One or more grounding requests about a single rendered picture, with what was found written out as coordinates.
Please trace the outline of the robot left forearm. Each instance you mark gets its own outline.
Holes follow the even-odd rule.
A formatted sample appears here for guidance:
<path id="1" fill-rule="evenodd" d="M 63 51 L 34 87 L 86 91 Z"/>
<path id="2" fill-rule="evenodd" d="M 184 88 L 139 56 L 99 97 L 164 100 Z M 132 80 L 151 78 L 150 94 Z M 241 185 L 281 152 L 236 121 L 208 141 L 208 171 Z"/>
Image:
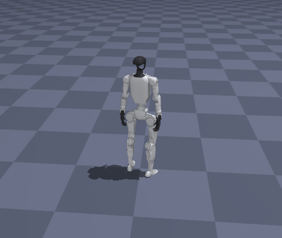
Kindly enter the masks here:
<path id="1" fill-rule="evenodd" d="M 126 109 L 126 102 L 127 102 L 127 99 L 126 98 L 123 98 L 121 96 L 121 105 L 120 105 L 120 113 L 121 113 L 121 110 L 124 110 L 124 113 L 125 113 L 125 109 Z"/>

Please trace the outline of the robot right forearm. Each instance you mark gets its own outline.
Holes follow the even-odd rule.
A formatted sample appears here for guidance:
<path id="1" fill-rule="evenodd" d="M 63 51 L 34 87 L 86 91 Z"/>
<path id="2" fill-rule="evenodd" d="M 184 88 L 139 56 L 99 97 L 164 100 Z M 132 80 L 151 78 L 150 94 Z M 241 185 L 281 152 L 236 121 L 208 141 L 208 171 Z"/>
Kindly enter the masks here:
<path id="1" fill-rule="evenodd" d="M 162 117 L 162 110 L 161 110 L 161 96 L 158 96 L 158 102 L 154 103 L 155 104 L 155 110 L 156 110 L 156 117 L 158 118 L 158 115 L 161 115 Z"/>

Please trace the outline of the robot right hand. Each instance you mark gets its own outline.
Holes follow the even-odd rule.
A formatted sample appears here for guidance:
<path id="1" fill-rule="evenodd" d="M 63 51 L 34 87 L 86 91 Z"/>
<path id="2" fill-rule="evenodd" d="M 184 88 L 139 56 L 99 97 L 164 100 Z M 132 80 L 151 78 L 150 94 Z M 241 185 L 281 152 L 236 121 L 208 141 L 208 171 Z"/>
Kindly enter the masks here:
<path id="1" fill-rule="evenodd" d="M 155 124 L 156 124 L 156 127 L 155 128 L 153 128 L 154 130 L 153 131 L 158 131 L 159 130 L 159 128 L 160 128 L 160 124 L 161 124 L 161 115 L 158 115 L 158 118 L 156 117 L 156 119 L 157 119 L 157 121 L 155 122 Z M 155 125 L 154 124 L 154 125 Z"/>

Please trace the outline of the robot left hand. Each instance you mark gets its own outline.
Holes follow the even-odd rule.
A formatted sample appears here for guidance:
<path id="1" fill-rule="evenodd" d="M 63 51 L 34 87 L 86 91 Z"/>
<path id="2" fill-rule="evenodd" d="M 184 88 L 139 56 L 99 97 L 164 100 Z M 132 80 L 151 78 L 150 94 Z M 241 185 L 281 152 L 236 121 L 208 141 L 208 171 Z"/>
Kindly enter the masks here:
<path id="1" fill-rule="evenodd" d="M 122 123 L 122 125 L 126 126 L 127 123 L 125 123 L 124 120 L 123 120 L 123 119 L 125 119 L 124 115 L 125 115 L 124 110 L 121 110 L 121 113 L 120 113 L 121 123 Z"/>

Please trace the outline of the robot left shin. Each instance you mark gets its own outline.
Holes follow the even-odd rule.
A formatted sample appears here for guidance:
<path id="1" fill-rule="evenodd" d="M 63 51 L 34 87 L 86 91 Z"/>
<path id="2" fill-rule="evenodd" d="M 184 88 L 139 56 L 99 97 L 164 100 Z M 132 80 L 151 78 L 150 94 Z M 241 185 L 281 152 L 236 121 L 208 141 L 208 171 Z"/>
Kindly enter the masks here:
<path id="1" fill-rule="evenodd" d="M 133 159 L 133 153 L 134 153 L 134 146 L 129 146 L 128 145 L 128 140 L 129 138 L 127 138 L 127 154 L 128 154 L 128 163 L 129 165 L 131 164 L 132 166 L 132 159 Z"/>

